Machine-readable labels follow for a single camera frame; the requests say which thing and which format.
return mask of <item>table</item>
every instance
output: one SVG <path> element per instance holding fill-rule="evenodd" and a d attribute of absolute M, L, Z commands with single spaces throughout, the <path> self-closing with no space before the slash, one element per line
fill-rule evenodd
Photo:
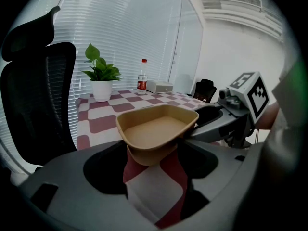
<path fill-rule="evenodd" d="M 137 90 L 113 91 L 106 102 L 96 102 L 92 94 L 76 100 L 78 111 L 77 149 L 121 140 L 116 117 L 123 112 L 152 105 L 170 104 L 194 110 L 207 103 L 178 92 L 139 95 Z"/>
<path fill-rule="evenodd" d="M 145 95 L 139 95 L 137 90 L 114 91 L 109 101 L 101 103 L 91 94 L 80 97 L 76 100 L 78 150 L 121 140 L 116 127 L 118 115 L 162 104 L 189 110 L 207 105 L 178 92 L 153 94 L 147 91 Z M 178 160 L 177 150 L 150 167 L 136 163 L 128 152 L 123 182 L 127 186 L 128 201 L 157 227 L 166 228 L 181 221 L 188 177 Z"/>

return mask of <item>white flower pot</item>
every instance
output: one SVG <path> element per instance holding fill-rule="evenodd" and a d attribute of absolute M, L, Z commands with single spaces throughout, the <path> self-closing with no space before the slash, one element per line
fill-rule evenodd
<path fill-rule="evenodd" d="M 110 99 L 112 80 L 109 81 L 93 81 L 90 80 L 93 90 L 94 99 L 97 102 L 105 102 Z"/>

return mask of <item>checkered tablecloth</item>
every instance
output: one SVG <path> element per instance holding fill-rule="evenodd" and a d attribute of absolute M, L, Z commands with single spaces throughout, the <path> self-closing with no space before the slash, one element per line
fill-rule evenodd
<path fill-rule="evenodd" d="M 161 104 L 176 105 L 189 110 L 206 105 L 205 102 L 177 92 L 139 95 L 137 90 L 113 91 L 106 102 L 96 102 L 92 94 L 76 100 L 78 110 L 77 149 L 121 140 L 116 117 L 123 112 Z"/>
<path fill-rule="evenodd" d="M 206 103 L 172 92 L 139 95 L 137 90 L 114 91 L 111 99 L 96 102 L 88 94 L 76 101 L 78 110 L 78 150 L 91 146 L 121 140 L 116 127 L 116 117 L 126 111 L 152 105 L 170 104 L 193 110 Z M 128 152 L 123 182 L 127 186 L 128 201 L 159 228 L 165 228 L 180 221 L 187 190 L 185 174 L 177 150 L 154 166 L 136 163 Z"/>

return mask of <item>window blinds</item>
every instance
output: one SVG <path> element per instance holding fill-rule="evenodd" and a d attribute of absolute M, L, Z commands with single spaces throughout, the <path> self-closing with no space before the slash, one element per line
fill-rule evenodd
<path fill-rule="evenodd" d="M 137 88 L 142 58 L 148 60 L 148 79 L 168 81 L 177 40 L 181 0 L 62 0 L 54 27 L 53 44 L 71 42 L 77 50 L 72 76 L 68 118 L 77 142 L 75 100 L 91 93 L 85 49 L 91 42 L 107 64 L 122 74 L 113 90 Z"/>

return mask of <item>office chair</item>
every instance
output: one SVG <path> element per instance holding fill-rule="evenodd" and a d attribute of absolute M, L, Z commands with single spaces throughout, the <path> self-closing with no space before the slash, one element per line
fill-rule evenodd
<path fill-rule="evenodd" d="M 208 79 L 202 79 L 201 82 L 196 83 L 196 90 L 193 95 L 194 98 L 210 103 L 217 88 L 214 87 L 214 83 Z"/>
<path fill-rule="evenodd" d="M 76 150 L 67 116 L 76 48 L 68 42 L 47 46 L 59 10 L 13 29 L 2 50 L 3 59 L 11 61 L 1 74 L 10 133 L 21 157 L 37 165 Z"/>

